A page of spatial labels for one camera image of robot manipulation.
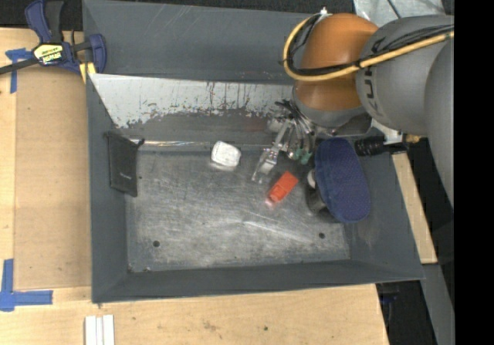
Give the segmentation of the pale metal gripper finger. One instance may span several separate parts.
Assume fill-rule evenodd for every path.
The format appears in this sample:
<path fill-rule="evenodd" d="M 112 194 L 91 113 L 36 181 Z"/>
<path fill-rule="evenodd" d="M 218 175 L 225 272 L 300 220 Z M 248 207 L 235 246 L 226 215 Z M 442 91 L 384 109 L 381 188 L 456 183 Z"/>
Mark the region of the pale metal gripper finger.
<path fill-rule="evenodd" d="M 252 174 L 252 180 L 263 181 L 275 166 L 276 152 L 273 149 L 264 149 Z"/>
<path fill-rule="evenodd" d="M 266 181 L 266 178 L 269 176 L 270 172 L 276 166 L 277 160 L 266 158 L 261 166 L 260 166 L 260 182 L 263 183 Z"/>

